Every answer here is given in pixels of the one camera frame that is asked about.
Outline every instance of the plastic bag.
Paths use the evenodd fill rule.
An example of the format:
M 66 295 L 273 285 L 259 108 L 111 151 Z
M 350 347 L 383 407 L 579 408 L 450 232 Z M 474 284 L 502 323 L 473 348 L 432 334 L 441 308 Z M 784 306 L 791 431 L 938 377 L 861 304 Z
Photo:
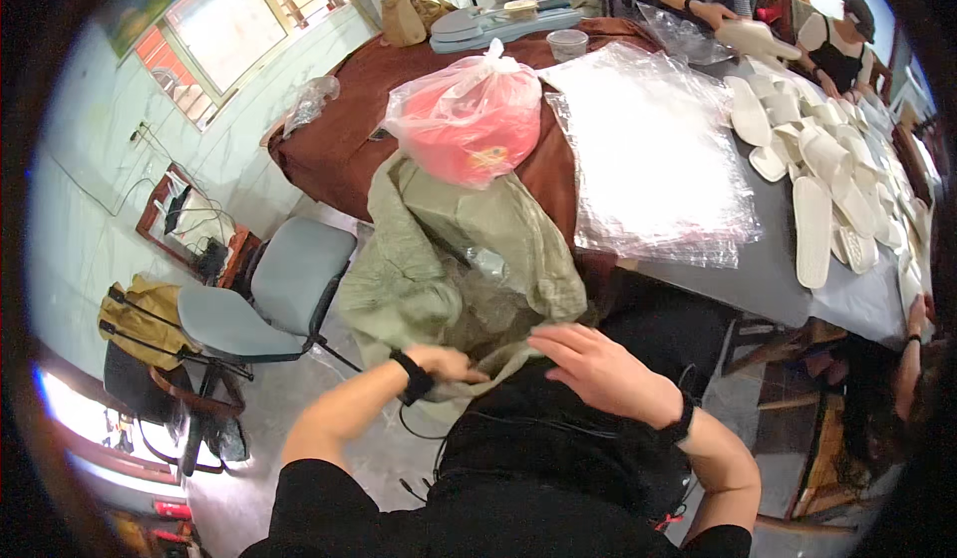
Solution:
M 561 91 L 545 100 L 575 155 L 576 246 L 738 266 L 739 246 L 762 231 L 724 83 L 619 42 L 538 73 Z
M 339 79 L 336 76 L 320 76 L 307 80 L 286 116 L 282 127 L 282 140 L 288 140 L 296 128 L 305 126 L 321 115 L 326 97 L 339 98 Z
M 695 23 L 644 3 L 639 3 L 638 9 L 669 55 L 683 56 L 688 63 L 698 66 L 710 66 L 734 57 L 731 49 L 701 32 Z
M 436 178 L 485 188 L 538 143 L 542 84 L 502 51 L 493 39 L 484 56 L 463 57 L 389 93 L 383 127 Z

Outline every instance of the tan bag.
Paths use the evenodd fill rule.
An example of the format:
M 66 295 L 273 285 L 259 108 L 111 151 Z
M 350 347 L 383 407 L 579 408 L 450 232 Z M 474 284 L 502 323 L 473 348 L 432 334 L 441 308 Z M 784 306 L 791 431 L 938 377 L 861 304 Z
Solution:
M 455 9 L 445 0 L 382 0 L 382 37 L 394 47 L 421 43 L 436 20 Z

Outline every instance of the wrist strap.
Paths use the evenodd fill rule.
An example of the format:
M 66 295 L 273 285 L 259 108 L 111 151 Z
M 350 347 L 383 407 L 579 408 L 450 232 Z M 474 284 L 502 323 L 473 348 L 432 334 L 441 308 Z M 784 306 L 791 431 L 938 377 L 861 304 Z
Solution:
M 695 413 L 695 400 L 685 391 L 681 393 L 681 397 L 684 399 L 684 408 L 681 409 L 681 419 L 658 431 L 661 441 L 669 445 L 677 444 L 688 437 L 688 428 L 691 427 L 691 417 Z
M 389 353 L 389 359 L 399 363 L 402 369 L 406 370 L 406 373 L 409 373 L 409 384 L 406 385 L 405 390 L 399 395 L 399 400 L 407 407 L 429 393 L 429 390 L 436 384 L 436 380 L 428 373 L 425 373 L 425 370 L 410 359 L 409 355 L 402 350 L 392 349 Z

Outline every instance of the gray table surface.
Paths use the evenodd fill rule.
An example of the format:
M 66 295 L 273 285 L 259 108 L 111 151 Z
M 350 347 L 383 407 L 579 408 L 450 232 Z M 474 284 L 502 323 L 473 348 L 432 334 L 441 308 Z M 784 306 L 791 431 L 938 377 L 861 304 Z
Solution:
M 753 73 L 736 60 L 702 67 L 716 77 Z M 754 148 L 734 135 L 738 158 L 754 190 L 754 207 L 764 229 L 761 240 L 740 249 L 738 269 L 701 268 L 676 263 L 640 262 L 635 271 L 701 294 L 772 322 L 800 327 L 819 317 L 860 336 L 897 348 L 903 345 L 903 308 L 897 283 L 897 258 L 882 245 L 878 265 L 863 276 L 831 255 L 825 286 L 812 293 L 797 281 L 795 210 L 788 177 L 764 180 L 750 166 Z

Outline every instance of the plastic container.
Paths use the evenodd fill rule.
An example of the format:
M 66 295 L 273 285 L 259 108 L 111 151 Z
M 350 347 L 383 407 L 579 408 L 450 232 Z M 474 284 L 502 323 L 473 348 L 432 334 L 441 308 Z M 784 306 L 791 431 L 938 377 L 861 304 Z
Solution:
M 551 55 L 558 63 L 581 57 L 589 46 L 589 36 L 580 30 L 556 30 L 544 40 L 548 41 Z
M 503 9 L 509 20 L 534 20 L 538 17 L 538 0 L 509 1 Z

